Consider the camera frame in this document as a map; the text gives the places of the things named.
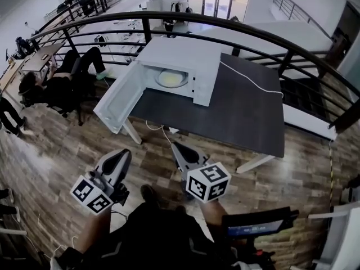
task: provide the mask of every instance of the white table leg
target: white table leg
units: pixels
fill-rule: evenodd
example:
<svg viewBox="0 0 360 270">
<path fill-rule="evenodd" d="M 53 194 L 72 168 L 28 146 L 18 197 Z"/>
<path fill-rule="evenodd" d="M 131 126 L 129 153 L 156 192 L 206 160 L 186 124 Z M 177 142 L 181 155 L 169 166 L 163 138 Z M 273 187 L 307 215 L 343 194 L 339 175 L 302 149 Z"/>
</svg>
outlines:
<svg viewBox="0 0 360 270">
<path fill-rule="evenodd" d="M 133 138 L 133 140 L 135 141 L 136 144 L 140 145 L 142 143 L 142 140 L 141 140 L 139 134 L 136 132 L 136 130 L 134 129 L 134 127 L 131 124 L 131 122 L 129 121 L 129 119 L 125 120 L 123 127 L 129 133 L 131 138 Z"/>
<path fill-rule="evenodd" d="M 1 227 L 0 227 L 0 233 L 13 234 L 13 235 L 25 235 L 25 236 L 28 234 L 26 231 L 23 231 L 23 230 L 13 230 L 13 229 L 1 228 Z"/>
<path fill-rule="evenodd" d="M 270 161 L 273 158 L 274 156 L 271 155 L 260 154 L 255 158 L 251 159 L 249 162 L 246 162 L 244 165 L 238 167 L 236 169 L 236 173 L 241 174 L 243 172 L 249 171 L 261 164 L 266 163 L 267 161 Z"/>
</svg>

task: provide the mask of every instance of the black pants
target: black pants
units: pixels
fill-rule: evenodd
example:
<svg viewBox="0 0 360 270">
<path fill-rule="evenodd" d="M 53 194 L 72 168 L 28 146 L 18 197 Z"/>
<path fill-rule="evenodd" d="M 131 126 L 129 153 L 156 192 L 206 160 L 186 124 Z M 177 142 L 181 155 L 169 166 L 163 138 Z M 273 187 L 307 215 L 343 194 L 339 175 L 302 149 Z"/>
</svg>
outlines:
<svg viewBox="0 0 360 270">
<path fill-rule="evenodd" d="M 71 73 L 78 58 L 79 55 L 74 50 L 68 51 L 65 55 L 61 67 L 58 68 L 55 73 Z M 105 70 L 104 63 L 102 62 L 101 52 L 97 47 L 92 47 L 81 57 L 76 73 L 88 73 L 91 63 L 94 64 L 97 73 L 103 72 Z"/>
<path fill-rule="evenodd" d="M 0 199 L 4 199 L 7 196 L 9 196 L 8 189 L 0 190 Z M 0 204 L 0 214 L 16 214 L 16 209 L 15 207 Z"/>
<path fill-rule="evenodd" d="M 173 31 L 174 25 L 164 24 L 164 26 L 165 26 L 166 31 L 169 31 L 169 32 Z"/>
<path fill-rule="evenodd" d="M 8 112 L 10 116 L 15 120 L 18 126 L 21 126 L 23 121 L 20 116 L 16 112 L 15 108 L 12 107 L 9 101 L 7 101 L 4 97 L 0 99 L 0 121 L 4 125 L 6 129 L 8 129 L 11 133 L 17 134 L 18 129 L 14 127 L 11 122 L 7 119 L 5 112 Z"/>
</svg>

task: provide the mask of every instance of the screen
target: screen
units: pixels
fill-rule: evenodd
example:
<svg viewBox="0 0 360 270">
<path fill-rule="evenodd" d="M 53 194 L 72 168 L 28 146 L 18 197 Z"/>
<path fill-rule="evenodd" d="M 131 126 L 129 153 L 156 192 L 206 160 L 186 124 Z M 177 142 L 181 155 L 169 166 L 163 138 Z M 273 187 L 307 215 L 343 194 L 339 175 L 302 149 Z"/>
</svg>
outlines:
<svg viewBox="0 0 360 270">
<path fill-rule="evenodd" d="M 227 235 L 236 237 L 236 236 L 246 236 L 246 235 L 257 235 L 267 232 L 275 232 L 278 230 L 283 220 L 247 225 L 247 226 L 232 226 L 227 228 Z"/>
</svg>

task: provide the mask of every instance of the dark gray tabletop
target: dark gray tabletop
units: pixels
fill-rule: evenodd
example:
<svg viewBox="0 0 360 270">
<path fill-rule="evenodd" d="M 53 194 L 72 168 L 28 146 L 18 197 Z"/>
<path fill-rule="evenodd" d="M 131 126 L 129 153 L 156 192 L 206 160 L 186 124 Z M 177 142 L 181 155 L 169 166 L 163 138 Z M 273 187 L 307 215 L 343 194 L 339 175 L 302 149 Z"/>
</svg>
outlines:
<svg viewBox="0 0 360 270">
<path fill-rule="evenodd" d="M 54 55 L 65 43 L 57 43 L 49 46 L 41 47 L 33 57 L 31 57 L 21 69 L 22 71 L 28 72 L 40 72 L 45 64 L 49 62 L 51 56 Z"/>
<path fill-rule="evenodd" d="M 221 55 L 221 61 L 260 87 L 280 91 L 274 70 L 227 54 Z M 209 107 L 194 104 L 192 98 L 146 89 L 131 116 L 258 153 L 284 156 L 281 95 L 260 90 L 222 64 Z"/>
</svg>

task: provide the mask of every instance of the handrail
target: handrail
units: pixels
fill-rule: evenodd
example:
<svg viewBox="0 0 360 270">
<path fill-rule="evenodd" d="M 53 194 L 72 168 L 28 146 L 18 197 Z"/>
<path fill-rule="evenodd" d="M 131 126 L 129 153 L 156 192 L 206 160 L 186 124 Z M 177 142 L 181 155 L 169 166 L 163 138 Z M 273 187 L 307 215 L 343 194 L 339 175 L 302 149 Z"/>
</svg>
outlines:
<svg viewBox="0 0 360 270">
<path fill-rule="evenodd" d="M 39 29 L 39 32 L 41 32 L 42 30 L 44 30 L 47 26 L 49 26 L 51 23 L 53 23 L 57 18 L 59 18 L 62 14 L 68 12 L 69 10 L 73 9 L 75 6 L 77 6 L 78 4 L 80 4 L 81 0 L 78 0 L 77 2 L 75 2 L 74 4 L 70 5 L 68 8 L 64 9 L 63 11 L 61 11 L 59 14 L 57 14 L 54 18 L 52 18 L 50 21 L 48 21 L 44 26 L 42 26 Z"/>
<path fill-rule="evenodd" d="M 316 25 L 316 27 L 317 28 L 319 28 L 320 29 L 320 31 L 321 32 L 323 32 L 323 34 L 326 36 L 326 37 L 328 37 L 328 38 L 330 38 L 331 39 L 331 37 L 329 36 L 329 34 L 323 29 L 323 27 L 321 27 L 320 26 L 320 24 L 318 23 L 318 22 L 316 22 L 315 21 L 315 19 L 313 18 L 313 17 L 311 17 L 304 9 L 302 9 L 298 4 L 296 4 L 293 0 L 289 0 L 294 6 L 296 6 L 298 9 L 300 9 L 303 13 L 305 13 L 308 17 L 309 17 L 309 19 L 308 19 L 308 24 L 310 23 L 310 21 L 311 22 L 313 22 L 315 25 Z"/>
<path fill-rule="evenodd" d="M 194 14 L 194 13 L 181 13 L 181 12 L 155 12 L 155 11 L 140 11 L 140 12 L 123 12 L 123 13 L 112 13 L 112 14 L 104 14 L 101 16 L 90 17 L 87 19 L 82 19 L 79 21 L 74 21 L 67 23 L 63 26 L 56 27 L 54 29 L 45 31 L 43 33 L 39 33 L 33 37 L 31 37 L 31 41 L 34 41 L 36 44 L 36 39 L 43 37 L 45 35 L 58 32 L 60 30 L 66 30 L 68 28 L 73 28 L 76 26 L 82 26 L 87 24 L 99 23 L 99 22 L 106 22 L 112 20 L 129 20 L 129 19 L 173 19 L 173 20 L 180 20 L 180 21 L 189 21 L 195 23 L 205 23 L 213 26 L 218 26 L 221 28 L 234 30 L 237 32 L 241 32 L 244 34 L 248 34 L 262 40 L 271 42 L 275 45 L 288 49 L 288 53 L 291 55 L 301 55 L 302 57 L 308 59 L 309 61 L 313 62 L 315 65 L 323 68 L 326 72 L 330 73 L 333 77 L 339 80 L 343 85 L 348 87 L 354 94 L 360 97 L 360 91 L 349 83 L 338 71 L 336 71 L 333 67 L 329 64 L 315 56 L 314 54 L 310 53 L 304 48 L 296 45 L 293 42 L 290 42 L 282 37 L 274 35 L 264 30 L 260 30 L 254 28 L 252 26 L 243 24 L 243 23 L 236 23 L 233 21 L 215 18 L 215 17 L 208 17 L 204 15 Z"/>
</svg>

